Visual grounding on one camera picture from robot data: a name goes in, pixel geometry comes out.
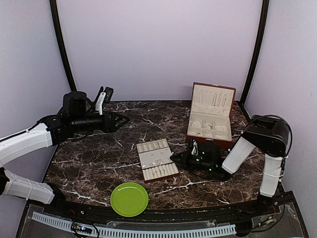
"brown marble surface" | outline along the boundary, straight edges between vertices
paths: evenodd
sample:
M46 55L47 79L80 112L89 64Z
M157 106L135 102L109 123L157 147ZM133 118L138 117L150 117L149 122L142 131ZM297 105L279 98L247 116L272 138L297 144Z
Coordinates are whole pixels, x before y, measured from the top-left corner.
M185 170L180 176L143 183L136 144L167 138L174 153L185 150L190 102L119 102L106 106L131 118L115 133L95 131L62 143L49 167L45 182L62 189L67 200L110 206L116 186L133 181L149 193L150 209L179 209L232 204L257 197L264 166L264 156L254 151L227 182L203 179ZM246 119L235 103L231 118L234 139L244 128Z

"plate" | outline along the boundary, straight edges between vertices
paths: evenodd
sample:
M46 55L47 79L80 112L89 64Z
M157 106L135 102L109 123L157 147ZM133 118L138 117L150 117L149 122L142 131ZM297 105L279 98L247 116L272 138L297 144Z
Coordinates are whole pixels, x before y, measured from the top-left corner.
M135 182L125 182L116 187L110 197L113 210L123 217L141 214L149 203L145 188Z

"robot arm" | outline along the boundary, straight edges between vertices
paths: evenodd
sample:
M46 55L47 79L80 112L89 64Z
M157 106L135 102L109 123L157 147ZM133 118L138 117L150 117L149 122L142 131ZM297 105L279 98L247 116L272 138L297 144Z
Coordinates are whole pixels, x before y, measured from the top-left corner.
M129 118L114 112L104 112L103 106L109 103L113 89L101 87L92 103L83 92L64 95L63 107L57 115L40 119L32 128L0 139L0 194L50 204L60 190L54 184L39 183L20 177L6 170L10 161L32 151L58 145L74 133L92 131L114 132L129 122Z
M289 125L281 119L253 116L251 123L246 126L239 140L222 163L222 168L228 173L235 173L255 148L264 152L265 165L260 194L273 197L278 185L284 158Z

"open jewelry box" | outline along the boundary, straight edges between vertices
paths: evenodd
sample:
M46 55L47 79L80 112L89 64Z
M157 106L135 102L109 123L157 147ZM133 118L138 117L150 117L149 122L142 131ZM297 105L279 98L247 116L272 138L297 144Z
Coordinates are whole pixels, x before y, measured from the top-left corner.
M235 88L194 83L186 141L214 141L220 148L232 146L230 116Z

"black pole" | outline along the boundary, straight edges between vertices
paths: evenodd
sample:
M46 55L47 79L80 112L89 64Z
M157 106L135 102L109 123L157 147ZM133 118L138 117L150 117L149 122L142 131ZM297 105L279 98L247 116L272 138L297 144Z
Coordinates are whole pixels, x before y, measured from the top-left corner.
M56 39L59 47L59 53L61 56L61 60L64 65L67 81L70 87L71 91L77 91L75 81L73 78L73 75L71 73L67 53L66 53L66 48L63 40L63 35L61 32L61 27L60 27L60 22L59 22L59 16L58 16L58 10L57 10L57 3L56 0L50 0L50 5L51 5L51 13L52 13L52 18L53 18L53 24L54 24L54 29L55 29L55 34L56 34Z
M269 0L263 0L256 44L254 46L252 60L251 60L250 68L249 68L249 73L248 73L246 83L244 85L244 89L243 89L242 96L240 99L240 105L242 107L244 106L244 104L247 100L247 97L248 97L248 94L250 91L250 87L251 87L251 83L253 80L254 72L256 71L256 67L257 67L257 63L258 63L258 59L259 59L259 55L260 55L260 50L261 50L261 45L262 45L262 40L263 40L263 35L264 35L264 30L265 30L265 24L266 24L267 12L268 12L268 4L269 4Z

